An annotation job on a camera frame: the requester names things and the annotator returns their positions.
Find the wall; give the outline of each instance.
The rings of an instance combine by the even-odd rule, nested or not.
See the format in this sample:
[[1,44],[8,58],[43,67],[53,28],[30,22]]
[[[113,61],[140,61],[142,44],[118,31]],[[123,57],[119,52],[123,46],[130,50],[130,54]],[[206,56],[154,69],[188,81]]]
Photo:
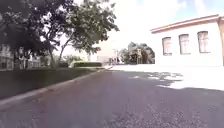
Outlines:
[[[197,33],[208,31],[209,48],[211,53],[200,53]],[[179,35],[189,34],[191,47],[190,55],[180,54]],[[172,56],[163,55],[162,38],[172,38]],[[219,26],[216,22],[188,26],[166,32],[154,34],[156,64],[160,66],[223,66],[222,42]]]

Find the bush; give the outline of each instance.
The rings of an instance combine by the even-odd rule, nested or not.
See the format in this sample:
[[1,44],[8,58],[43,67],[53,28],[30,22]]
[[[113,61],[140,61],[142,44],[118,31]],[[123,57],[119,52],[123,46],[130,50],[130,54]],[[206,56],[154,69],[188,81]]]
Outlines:
[[95,72],[93,68],[32,69],[0,72],[0,100]]
[[73,61],[83,61],[79,56],[68,55],[64,56],[64,60],[71,65]]
[[73,63],[74,67],[101,67],[102,63],[100,62],[75,62]]
[[58,66],[59,66],[59,68],[68,68],[68,63],[67,62],[60,62]]

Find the grass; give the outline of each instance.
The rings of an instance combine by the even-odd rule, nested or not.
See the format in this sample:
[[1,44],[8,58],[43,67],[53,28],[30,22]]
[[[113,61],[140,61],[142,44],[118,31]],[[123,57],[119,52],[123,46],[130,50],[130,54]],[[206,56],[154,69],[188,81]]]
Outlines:
[[0,72],[0,99],[71,80],[97,70],[99,68],[2,71]]

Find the tree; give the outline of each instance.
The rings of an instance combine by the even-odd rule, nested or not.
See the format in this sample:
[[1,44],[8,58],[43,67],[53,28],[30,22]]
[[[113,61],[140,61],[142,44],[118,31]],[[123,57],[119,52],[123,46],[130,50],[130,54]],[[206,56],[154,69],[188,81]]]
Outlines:
[[155,53],[147,46],[147,44],[136,44],[131,42],[128,45],[128,49],[122,49],[120,51],[120,56],[125,63],[137,63],[137,49],[141,49],[141,62],[143,64],[154,64],[155,63]]
[[121,57],[121,61],[128,63],[129,61],[129,52],[127,49],[122,49],[119,51],[119,56]]
[[62,45],[62,56],[66,46],[72,45],[75,49],[85,50],[88,54],[95,53],[98,47],[92,47],[99,41],[105,41],[109,37],[108,31],[118,31],[117,25],[114,24],[116,16],[113,14],[114,4],[102,8],[100,5],[105,4],[105,0],[84,0],[80,7],[71,9],[68,16],[68,28],[66,29],[67,41]]
[[27,4],[24,0],[1,0],[0,1],[0,13],[6,12],[27,12]]
[[41,56],[40,57],[40,63],[41,63],[41,66],[48,66],[49,64],[49,59],[47,56]]
[[[107,32],[118,30],[114,24],[116,18],[113,14],[114,4],[102,8],[100,5],[108,1],[85,0],[80,6],[73,0],[64,0],[63,4],[46,2],[44,6],[34,9],[37,19],[39,33],[49,46],[51,60],[55,63],[52,52],[57,46],[61,46],[59,59],[64,49],[71,45],[75,49],[83,49],[87,53],[96,52],[98,48],[92,47],[99,41],[108,39]],[[66,36],[64,44],[59,40],[62,35]]]
[[73,62],[73,61],[82,61],[82,59],[78,56],[73,56],[73,55],[68,55],[68,56],[64,56],[64,60],[65,62],[67,62],[69,65]]
[[20,58],[25,58],[25,69],[28,68],[28,60],[45,54],[46,45],[41,42],[39,35],[29,18],[23,18],[21,13],[7,12],[3,14],[0,22],[0,44],[6,44],[14,55],[14,64]]

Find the window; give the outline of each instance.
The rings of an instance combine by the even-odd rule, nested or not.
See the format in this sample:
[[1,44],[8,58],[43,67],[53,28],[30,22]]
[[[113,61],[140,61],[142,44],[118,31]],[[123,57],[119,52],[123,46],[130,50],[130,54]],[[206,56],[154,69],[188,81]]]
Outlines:
[[189,35],[188,34],[180,35],[179,42],[180,42],[180,53],[191,54],[189,48]]
[[208,32],[202,31],[198,33],[198,43],[200,53],[209,53],[208,49]]
[[3,50],[3,44],[0,44],[0,52]]
[[6,69],[7,68],[7,60],[4,57],[1,57],[1,63],[0,63],[0,69]]
[[165,37],[163,38],[163,55],[165,56],[171,56],[172,51],[171,51],[171,37]]

